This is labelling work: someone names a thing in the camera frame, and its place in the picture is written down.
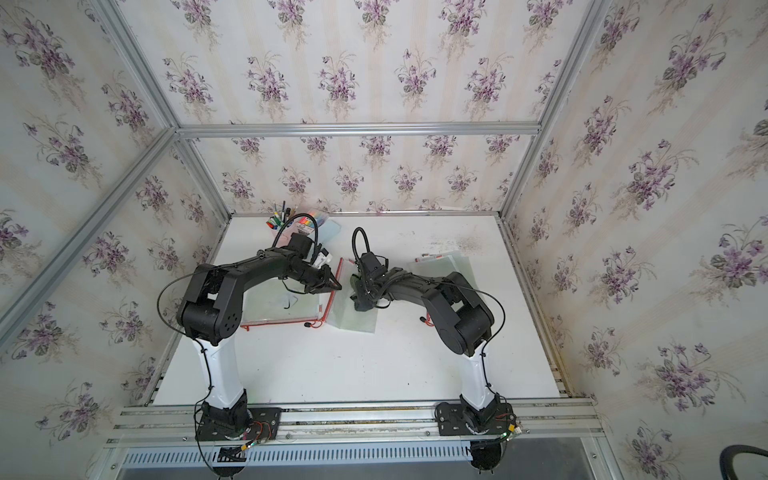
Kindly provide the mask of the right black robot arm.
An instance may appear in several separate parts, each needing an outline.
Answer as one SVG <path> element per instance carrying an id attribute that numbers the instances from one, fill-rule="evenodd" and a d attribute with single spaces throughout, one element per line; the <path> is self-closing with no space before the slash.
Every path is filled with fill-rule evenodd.
<path id="1" fill-rule="evenodd" d="M 482 299 L 484 294 L 458 271 L 428 277 L 391 268 L 386 258 L 373 253 L 361 227 L 353 230 L 351 246 L 357 267 L 351 280 L 354 309 L 368 312 L 395 301 L 422 306 L 443 344 L 465 358 L 460 394 L 465 421 L 479 432 L 502 418 L 501 395 L 489 382 L 486 367 L 485 348 L 494 338 L 495 318 Z"/>

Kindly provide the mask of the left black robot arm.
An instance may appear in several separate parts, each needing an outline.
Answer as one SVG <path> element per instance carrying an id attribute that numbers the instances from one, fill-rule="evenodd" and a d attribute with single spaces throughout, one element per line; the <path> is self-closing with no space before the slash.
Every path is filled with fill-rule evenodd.
<path id="1" fill-rule="evenodd" d="M 340 291 L 342 285 L 320 258 L 324 254 L 317 219 L 296 213 L 281 225 L 272 245 L 254 256 L 220 265 L 203 263 L 182 277 L 189 283 L 171 329 L 197 347 L 206 381 L 206 393 L 196 403 L 202 420 L 236 431 L 251 424 L 234 342 L 246 293 L 275 279 L 298 282 L 302 295 Z"/>

